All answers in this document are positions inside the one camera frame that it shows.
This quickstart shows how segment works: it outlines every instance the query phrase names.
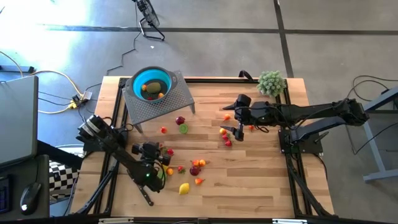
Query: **green plant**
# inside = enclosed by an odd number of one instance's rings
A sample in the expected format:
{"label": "green plant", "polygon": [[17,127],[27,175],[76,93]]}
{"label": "green plant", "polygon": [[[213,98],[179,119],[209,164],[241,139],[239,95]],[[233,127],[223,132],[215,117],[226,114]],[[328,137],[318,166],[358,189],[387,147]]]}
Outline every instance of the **green plant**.
{"label": "green plant", "polygon": [[277,96],[284,91],[286,87],[285,80],[280,76],[279,71],[262,72],[259,77],[257,89],[263,95]]}

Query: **plastic fruit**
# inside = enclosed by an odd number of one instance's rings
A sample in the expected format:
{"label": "plastic fruit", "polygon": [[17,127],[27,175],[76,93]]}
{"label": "plastic fruit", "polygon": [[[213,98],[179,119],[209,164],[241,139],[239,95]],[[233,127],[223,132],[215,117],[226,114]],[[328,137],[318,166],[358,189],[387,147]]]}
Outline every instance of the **plastic fruit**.
{"label": "plastic fruit", "polygon": [[189,169],[189,173],[191,175],[198,175],[200,173],[200,167],[193,166],[191,169]]}
{"label": "plastic fruit", "polygon": [[166,153],[169,154],[170,156],[174,155],[173,149],[168,149],[168,150],[166,151]]}
{"label": "plastic fruit", "polygon": [[223,135],[223,139],[224,139],[225,141],[228,141],[228,140],[229,140],[228,135],[224,134],[224,135]]}
{"label": "plastic fruit", "polygon": [[181,134],[186,134],[188,132],[188,125],[180,124],[178,130],[180,131]]}
{"label": "plastic fruit", "polygon": [[183,124],[185,122],[185,118],[179,116],[175,119],[175,122],[177,123],[177,125]]}
{"label": "plastic fruit", "polygon": [[229,115],[229,114],[224,115],[224,121],[227,121],[227,120],[229,120],[230,118],[231,118],[231,115]]}
{"label": "plastic fruit", "polygon": [[195,184],[196,185],[200,185],[203,181],[205,181],[204,179],[201,179],[201,178],[196,178],[195,179]]}
{"label": "plastic fruit", "polygon": [[226,130],[224,128],[221,128],[220,129],[220,134],[222,134],[222,135],[226,134]]}
{"label": "plastic fruit", "polygon": [[183,166],[179,166],[179,167],[177,168],[177,170],[178,170],[178,173],[179,173],[179,174],[184,174],[184,173],[185,173],[185,168],[184,168]]}
{"label": "plastic fruit", "polygon": [[206,165],[206,161],[204,159],[199,160],[199,166],[203,167]]}
{"label": "plastic fruit", "polygon": [[192,161],[192,165],[199,166],[199,160],[195,159],[194,161]]}
{"label": "plastic fruit", "polygon": [[231,140],[226,141],[226,142],[225,142],[225,145],[228,146],[228,147],[232,146]]}
{"label": "plastic fruit", "polygon": [[188,192],[189,192],[189,184],[188,183],[182,184],[180,186],[180,190],[178,191],[178,193],[180,195],[187,194]]}
{"label": "plastic fruit", "polygon": [[167,174],[167,175],[173,175],[173,173],[174,173],[174,171],[173,171],[173,169],[171,169],[171,168],[168,168],[168,169],[166,170],[166,174]]}

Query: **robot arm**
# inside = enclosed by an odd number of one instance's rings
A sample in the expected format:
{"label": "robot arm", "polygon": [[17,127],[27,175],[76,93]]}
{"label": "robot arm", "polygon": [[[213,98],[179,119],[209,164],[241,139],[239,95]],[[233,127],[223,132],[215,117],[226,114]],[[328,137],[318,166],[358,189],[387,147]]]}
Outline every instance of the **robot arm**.
{"label": "robot arm", "polygon": [[[299,141],[311,134],[333,128],[341,124],[360,126],[369,116],[364,112],[362,104],[356,100],[344,99],[338,102],[313,106],[297,106],[255,102],[250,106],[250,97],[240,94],[234,104],[224,107],[224,110],[234,110],[234,118],[239,121],[238,128],[222,126],[231,131],[235,139],[243,141],[243,126],[282,126],[291,130],[292,141]],[[307,126],[300,122],[313,118],[323,119]]]}

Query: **computer mouse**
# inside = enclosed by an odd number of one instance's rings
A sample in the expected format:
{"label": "computer mouse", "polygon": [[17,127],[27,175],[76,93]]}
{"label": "computer mouse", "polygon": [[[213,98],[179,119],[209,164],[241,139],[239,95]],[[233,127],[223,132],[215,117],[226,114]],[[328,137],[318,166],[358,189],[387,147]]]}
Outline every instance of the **computer mouse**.
{"label": "computer mouse", "polygon": [[26,186],[22,195],[19,206],[23,215],[30,215],[36,211],[37,199],[39,198],[41,184],[34,182]]}

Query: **blue bowl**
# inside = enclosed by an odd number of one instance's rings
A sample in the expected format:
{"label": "blue bowl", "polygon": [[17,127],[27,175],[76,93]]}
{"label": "blue bowl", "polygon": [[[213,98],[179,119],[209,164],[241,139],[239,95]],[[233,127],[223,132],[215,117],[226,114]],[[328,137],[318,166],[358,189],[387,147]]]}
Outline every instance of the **blue bowl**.
{"label": "blue bowl", "polygon": [[[156,99],[156,100],[147,100],[141,94],[141,88],[146,83],[150,83],[152,80],[164,82],[167,86],[167,91],[164,93],[164,96]],[[158,103],[162,101],[170,92],[170,90],[174,89],[177,85],[177,77],[174,73],[167,71],[164,68],[160,67],[146,67],[139,70],[133,77],[131,77],[126,82],[126,90],[131,95],[136,98],[148,102],[148,103]]]}

